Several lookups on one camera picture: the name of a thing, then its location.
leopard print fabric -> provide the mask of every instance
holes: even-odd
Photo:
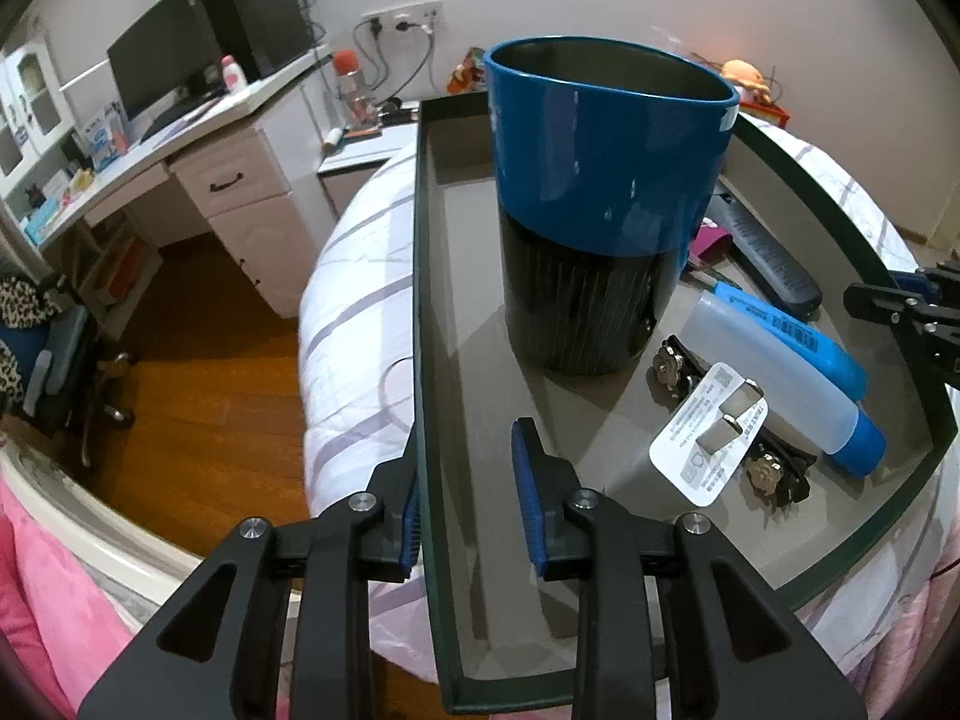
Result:
[[[37,289],[19,276],[0,279],[0,322],[13,330],[37,327],[59,314],[50,298],[37,295]],[[24,385],[16,369],[16,357],[9,346],[0,341],[0,394],[13,403],[22,403]]]

cup rim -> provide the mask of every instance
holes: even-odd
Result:
[[[537,73],[527,73],[527,71],[517,70],[512,67],[508,67],[500,62],[497,62],[493,59],[493,55],[498,52],[498,50],[505,49],[506,47],[516,46],[524,43],[545,43],[547,41],[571,41],[571,40],[582,40],[582,41],[592,41],[596,43],[612,43],[618,46],[626,46],[631,49],[640,49],[645,52],[655,53],[656,55],[665,56],[669,59],[672,59],[680,64],[688,65],[690,68],[699,71],[700,73],[708,74],[714,79],[719,81],[723,86],[726,86],[730,92],[730,96],[726,100],[700,100],[699,98],[687,98],[687,97],[674,97],[673,95],[658,95],[652,92],[635,92],[629,89],[617,89],[613,86],[600,86],[598,84],[587,83],[584,81],[568,81],[566,79],[554,79],[551,76],[541,76]],[[538,35],[534,37],[522,37],[522,38],[511,38],[510,40],[505,40],[501,43],[496,44],[495,46],[490,47],[483,56],[484,67],[496,66],[498,71],[503,73],[511,74],[512,76],[523,77],[524,79],[537,79],[542,81],[550,81],[551,83],[563,84],[566,86],[575,86],[577,88],[586,88],[586,89],[595,89],[601,92],[608,92],[610,94],[616,95],[628,95],[629,97],[640,97],[640,98],[651,98],[651,100],[675,100],[678,103],[696,103],[699,105],[712,105],[717,108],[729,108],[731,105],[740,103],[740,93],[733,87],[730,81],[720,76],[719,73],[714,73],[710,69],[707,69],[703,65],[700,65],[696,62],[693,62],[686,57],[676,55],[675,53],[665,52],[664,50],[657,49],[653,46],[647,46],[642,43],[632,43],[628,40],[617,40],[616,38],[607,38],[607,37],[596,37],[593,35]]]

black ribbed cup base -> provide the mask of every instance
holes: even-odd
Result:
[[[683,252],[606,257],[555,244],[498,205],[511,346],[575,376],[613,373],[643,351],[680,278]]]

wooden floor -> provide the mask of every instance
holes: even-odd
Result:
[[[296,321],[279,319],[212,236],[167,247],[121,346],[140,356],[120,400],[128,432],[98,431],[78,478],[104,502],[206,555],[241,519],[308,517]],[[438,689],[376,666],[378,715],[442,717]]]

white tag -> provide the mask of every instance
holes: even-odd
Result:
[[[740,112],[740,105],[731,105],[725,114],[723,114],[723,119],[720,119],[720,131],[726,132],[728,129],[733,127],[733,123],[736,121],[736,115]]]
[[[736,418],[743,430],[740,436],[713,455],[698,445],[697,437],[723,418],[721,404],[743,382],[733,368],[717,362],[650,445],[656,470],[694,506],[709,506],[716,500],[767,418],[767,400],[762,397]]]

